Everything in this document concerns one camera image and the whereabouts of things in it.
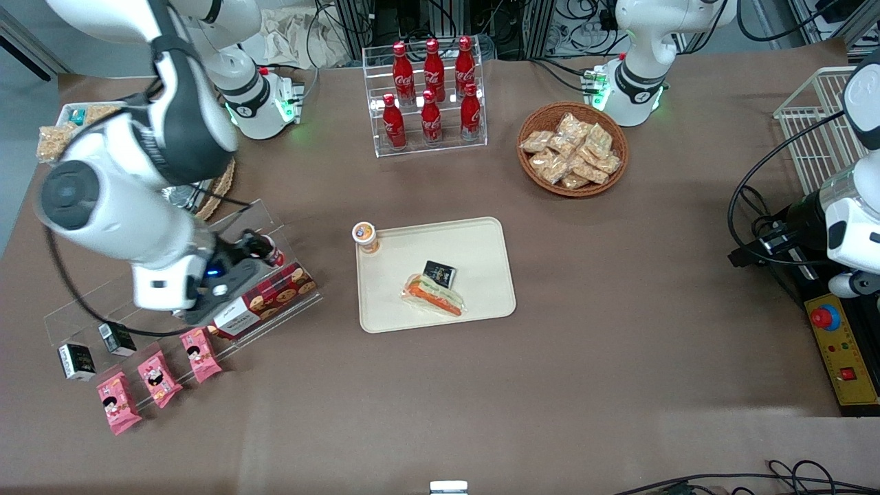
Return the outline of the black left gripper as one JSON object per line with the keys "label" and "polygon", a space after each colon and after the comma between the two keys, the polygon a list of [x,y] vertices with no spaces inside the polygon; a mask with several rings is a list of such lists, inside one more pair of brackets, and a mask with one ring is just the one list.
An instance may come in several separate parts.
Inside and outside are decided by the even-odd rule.
{"label": "black left gripper", "polygon": [[[802,247],[826,247],[826,213],[820,201],[820,192],[814,191],[801,200],[793,201],[788,209],[788,229],[796,244]],[[809,262],[795,259],[792,254],[801,254],[797,247],[791,248],[791,237],[785,230],[773,230],[756,239],[758,247],[764,252],[746,247],[736,248],[728,254],[728,261],[734,267],[751,265],[777,265],[789,267],[808,267]]]}

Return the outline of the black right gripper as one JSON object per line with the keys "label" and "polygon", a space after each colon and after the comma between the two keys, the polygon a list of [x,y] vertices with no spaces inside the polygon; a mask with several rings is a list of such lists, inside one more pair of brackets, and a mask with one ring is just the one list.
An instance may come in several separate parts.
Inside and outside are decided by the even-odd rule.
{"label": "black right gripper", "polygon": [[266,241],[258,232],[242,232],[234,244],[224,241],[221,237],[214,238],[214,248],[206,264],[207,276],[224,276],[234,266],[244,262],[261,262],[267,266],[277,266],[277,249],[271,248],[264,252],[246,252],[245,250],[263,250]]}

